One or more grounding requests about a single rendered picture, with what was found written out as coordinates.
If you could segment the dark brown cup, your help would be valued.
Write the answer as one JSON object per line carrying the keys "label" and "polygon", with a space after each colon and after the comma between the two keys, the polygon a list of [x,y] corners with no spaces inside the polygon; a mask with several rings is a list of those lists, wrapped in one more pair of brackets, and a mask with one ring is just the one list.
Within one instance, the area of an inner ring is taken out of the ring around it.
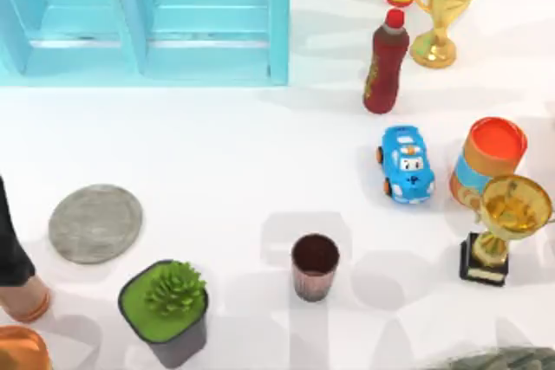
{"label": "dark brown cup", "polygon": [[330,291],[340,253],[329,237],[312,233],[300,237],[291,250],[294,290],[307,302],[319,302]]}

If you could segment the blue toy car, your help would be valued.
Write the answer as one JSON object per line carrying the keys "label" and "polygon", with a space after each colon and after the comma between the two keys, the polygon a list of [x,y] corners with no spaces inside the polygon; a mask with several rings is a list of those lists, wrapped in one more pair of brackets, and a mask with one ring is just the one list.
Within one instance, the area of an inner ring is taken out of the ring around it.
{"label": "blue toy car", "polygon": [[430,199],[435,175],[425,141],[417,127],[388,127],[376,149],[376,160],[385,176],[384,192],[395,202],[421,204]]}

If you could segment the dark red bottle red cap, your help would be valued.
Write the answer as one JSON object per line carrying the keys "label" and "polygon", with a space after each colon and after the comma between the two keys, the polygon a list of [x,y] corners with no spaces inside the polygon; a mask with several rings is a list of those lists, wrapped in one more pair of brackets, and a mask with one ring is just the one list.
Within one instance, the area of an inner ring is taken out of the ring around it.
{"label": "dark red bottle red cap", "polygon": [[395,105],[401,66],[409,46],[404,21],[402,10],[390,9],[373,34],[372,58],[363,94],[363,104],[372,114],[389,113]]}

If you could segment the green plant dark pot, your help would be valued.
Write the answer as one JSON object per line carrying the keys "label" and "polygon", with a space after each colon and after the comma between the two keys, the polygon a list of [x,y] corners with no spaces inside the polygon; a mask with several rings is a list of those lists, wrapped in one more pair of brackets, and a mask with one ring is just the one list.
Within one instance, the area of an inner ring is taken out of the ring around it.
{"label": "green plant dark pot", "polygon": [[127,324],[167,369],[180,367],[206,345],[208,305],[200,272],[176,260],[153,263],[118,296]]}

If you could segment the grey round coaster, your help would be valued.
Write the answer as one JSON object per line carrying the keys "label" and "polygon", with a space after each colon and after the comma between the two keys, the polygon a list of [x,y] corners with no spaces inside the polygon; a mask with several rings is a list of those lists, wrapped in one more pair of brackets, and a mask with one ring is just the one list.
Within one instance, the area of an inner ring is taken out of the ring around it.
{"label": "grey round coaster", "polygon": [[143,210],[116,185],[88,185],[70,193],[49,219],[49,241],[72,263],[98,264],[127,251],[140,234]]}

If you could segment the light blue rack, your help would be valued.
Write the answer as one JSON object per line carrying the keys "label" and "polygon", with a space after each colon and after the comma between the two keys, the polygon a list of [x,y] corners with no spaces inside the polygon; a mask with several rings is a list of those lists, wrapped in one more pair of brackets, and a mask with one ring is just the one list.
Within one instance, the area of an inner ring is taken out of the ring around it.
{"label": "light blue rack", "polygon": [[0,0],[0,86],[283,86],[290,0]]}

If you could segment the orange lidded canister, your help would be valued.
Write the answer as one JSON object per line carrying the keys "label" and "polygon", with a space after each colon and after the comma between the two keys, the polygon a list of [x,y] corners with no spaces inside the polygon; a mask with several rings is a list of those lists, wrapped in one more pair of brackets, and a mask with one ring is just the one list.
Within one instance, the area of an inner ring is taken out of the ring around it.
{"label": "orange lidded canister", "polygon": [[473,123],[449,182],[454,198],[479,208],[479,198],[493,178],[513,174],[527,149],[527,137],[516,124],[500,117]]}

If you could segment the gold trophy black base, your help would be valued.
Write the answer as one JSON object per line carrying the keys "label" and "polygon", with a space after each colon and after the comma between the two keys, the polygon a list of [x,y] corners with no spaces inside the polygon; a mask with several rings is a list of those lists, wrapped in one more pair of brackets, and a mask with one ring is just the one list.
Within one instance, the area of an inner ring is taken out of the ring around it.
{"label": "gold trophy black base", "polygon": [[491,179],[478,197],[485,226],[460,244],[460,278],[502,287],[509,271],[509,243],[533,235],[552,220],[552,200],[535,181],[511,174]]}

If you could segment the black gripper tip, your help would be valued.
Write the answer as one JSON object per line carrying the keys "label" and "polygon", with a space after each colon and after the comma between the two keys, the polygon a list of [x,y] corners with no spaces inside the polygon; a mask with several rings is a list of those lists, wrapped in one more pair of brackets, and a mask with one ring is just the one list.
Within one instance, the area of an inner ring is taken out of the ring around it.
{"label": "black gripper tip", "polygon": [[35,266],[16,236],[0,176],[0,286],[21,287],[35,274]]}

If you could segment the copper bottle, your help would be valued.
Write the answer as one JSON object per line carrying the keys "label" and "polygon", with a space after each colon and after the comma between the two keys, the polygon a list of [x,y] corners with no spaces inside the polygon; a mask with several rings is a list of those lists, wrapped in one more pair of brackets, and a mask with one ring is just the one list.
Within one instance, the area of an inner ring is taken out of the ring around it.
{"label": "copper bottle", "polygon": [[36,321],[48,310],[49,301],[49,288],[38,276],[21,286],[0,286],[0,306],[15,321]]}

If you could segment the grey-green textured object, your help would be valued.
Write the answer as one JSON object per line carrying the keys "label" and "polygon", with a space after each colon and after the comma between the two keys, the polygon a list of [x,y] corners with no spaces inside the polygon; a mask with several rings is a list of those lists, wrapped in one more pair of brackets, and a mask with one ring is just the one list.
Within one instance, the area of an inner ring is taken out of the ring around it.
{"label": "grey-green textured object", "polygon": [[451,359],[431,370],[555,370],[555,349],[501,347]]}

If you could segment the orange rounded object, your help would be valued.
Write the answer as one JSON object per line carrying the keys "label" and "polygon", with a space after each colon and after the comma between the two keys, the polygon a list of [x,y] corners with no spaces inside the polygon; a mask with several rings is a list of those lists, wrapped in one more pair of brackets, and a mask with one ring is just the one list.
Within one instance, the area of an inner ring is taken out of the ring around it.
{"label": "orange rounded object", "polygon": [[53,370],[41,335],[23,326],[0,326],[0,370]]}

